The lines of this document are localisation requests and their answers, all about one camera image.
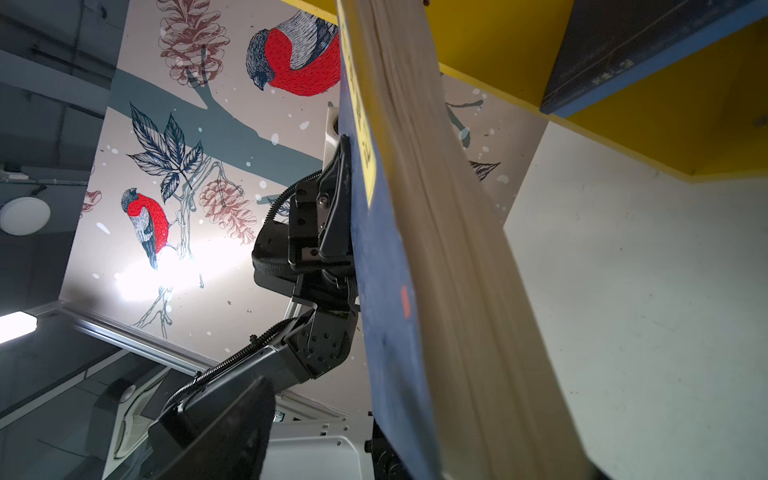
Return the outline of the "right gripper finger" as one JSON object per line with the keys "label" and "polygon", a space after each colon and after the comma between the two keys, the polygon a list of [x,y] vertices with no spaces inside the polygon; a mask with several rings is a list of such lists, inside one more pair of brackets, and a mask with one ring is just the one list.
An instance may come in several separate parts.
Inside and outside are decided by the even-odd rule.
{"label": "right gripper finger", "polygon": [[271,380],[254,380],[199,433],[176,407],[152,426],[155,479],[258,479],[276,407]]}

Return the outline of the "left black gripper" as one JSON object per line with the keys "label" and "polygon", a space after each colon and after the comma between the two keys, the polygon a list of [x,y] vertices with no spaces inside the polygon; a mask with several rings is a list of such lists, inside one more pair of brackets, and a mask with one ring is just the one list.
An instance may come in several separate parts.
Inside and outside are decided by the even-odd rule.
{"label": "left black gripper", "polygon": [[352,276],[351,146],[341,135],[327,169],[299,181],[290,201],[288,262],[298,273]]}

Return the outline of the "blue book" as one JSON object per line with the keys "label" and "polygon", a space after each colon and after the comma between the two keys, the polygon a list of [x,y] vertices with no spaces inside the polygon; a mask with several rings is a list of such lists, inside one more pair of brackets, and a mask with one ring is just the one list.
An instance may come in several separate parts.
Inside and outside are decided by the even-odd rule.
{"label": "blue book", "polygon": [[414,479],[599,479],[448,119],[420,1],[341,1],[373,415]]}
{"label": "blue book", "polygon": [[540,111],[568,118],[766,16],[765,1],[576,1]]}

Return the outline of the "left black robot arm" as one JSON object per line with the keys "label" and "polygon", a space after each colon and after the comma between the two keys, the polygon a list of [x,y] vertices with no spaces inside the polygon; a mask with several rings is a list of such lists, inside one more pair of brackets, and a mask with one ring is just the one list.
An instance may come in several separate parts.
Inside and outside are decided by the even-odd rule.
{"label": "left black robot arm", "polygon": [[340,136],[330,164],[287,188],[270,208],[252,251],[255,283],[289,297],[306,312],[284,319],[169,398],[149,429],[162,461],[193,445],[205,451],[238,444],[251,451],[268,439],[277,394],[317,379],[344,362],[359,308],[351,239],[352,152]]}

